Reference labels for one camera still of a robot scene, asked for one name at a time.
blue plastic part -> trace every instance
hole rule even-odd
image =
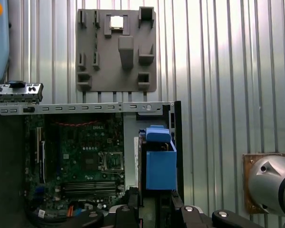
[[[162,125],[151,125],[150,128],[160,128],[160,129],[164,129],[164,127]]]
[[[171,140],[169,129],[151,125],[146,129],[146,141],[168,143],[172,151],[147,151],[148,190],[176,190],[176,148]]]
[[[0,0],[3,13],[0,15],[0,81],[5,76],[9,54],[9,18],[8,18],[8,0]]]
[[[154,127],[154,125],[151,125],[146,129],[146,141],[169,143],[171,141],[169,129],[164,129],[163,126]]]
[[[176,149],[173,151],[147,151],[148,190],[176,190]]]

metal bracket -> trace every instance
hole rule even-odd
[[[42,101],[42,83],[11,82],[0,84],[0,105],[12,103],[39,104]]]
[[[0,105],[1,115],[30,114],[78,114],[78,113],[139,113],[162,115],[163,105],[174,106],[174,102],[126,102],[90,104],[18,104]]]

metal frame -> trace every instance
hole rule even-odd
[[[28,114],[81,114],[81,113],[140,113],[143,115],[162,115],[162,106],[174,102],[125,102],[125,103],[90,103],[90,104],[20,104],[0,105],[0,115]]]

black plastic part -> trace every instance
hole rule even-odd
[[[183,223],[185,224],[185,227],[207,227],[206,224],[203,223],[200,213],[197,209],[192,208],[191,211],[188,211],[185,209],[186,206],[181,207],[181,215],[183,219]]]
[[[133,207],[121,206],[116,210],[116,228],[138,228]]]
[[[9,81],[8,84],[10,84],[10,88],[24,88],[26,83],[22,81]]]
[[[175,116],[175,139],[176,139],[176,168],[177,168],[177,190],[180,198],[184,201],[184,170],[182,150],[182,122],[181,122],[181,101],[174,102]]]
[[[220,212],[227,213],[226,217],[219,215]],[[212,222],[214,227],[224,228],[262,228],[258,224],[243,218],[229,210],[217,210],[212,213]]]
[[[34,107],[23,108],[23,113],[34,113],[34,112],[35,112],[35,108]]]
[[[151,28],[153,28],[155,19],[155,12],[154,7],[139,7],[139,14],[138,14],[138,27],[141,27],[143,21],[149,21],[151,24]]]
[[[32,174],[35,174],[35,166],[36,166],[35,159],[37,158],[35,154],[35,152],[37,151],[36,140],[37,140],[36,130],[30,130],[29,131],[29,164],[30,164]]]
[[[142,66],[150,65],[154,60],[153,44],[150,49],[143,48],[142,45],[138,49],[138,62]]]
[[[279,192],[278,192],[278,199],[279,199],[279,204],[283,212],[285,213],[285,178],[283,179],[280,187],[279,187]]]
[[[122,68],[129,70],[133,68],[134,39],[132,36],[119,36],[118,51]]]
[[[73,217],[59,228],[96,228],[104,222],[104,214],[95,210],[82,212],[80,216]]]

ram slot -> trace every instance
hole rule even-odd
[[[64,183],[61,185],[61,189],[64,197],[116,196],[114,181]]]

